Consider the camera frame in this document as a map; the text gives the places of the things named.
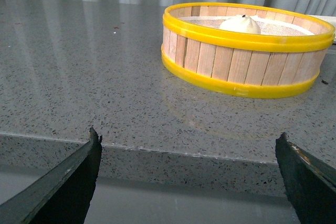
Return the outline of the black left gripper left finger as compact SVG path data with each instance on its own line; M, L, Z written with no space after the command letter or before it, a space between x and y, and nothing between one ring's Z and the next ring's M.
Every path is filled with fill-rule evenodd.
M1 223L84 223L95 192L102 136L89 141L5 203Z

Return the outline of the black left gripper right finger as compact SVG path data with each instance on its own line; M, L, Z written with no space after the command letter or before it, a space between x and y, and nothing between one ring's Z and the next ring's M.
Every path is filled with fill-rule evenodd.
M287 140L276 139L276 158L300 223L335 223L335 169Z

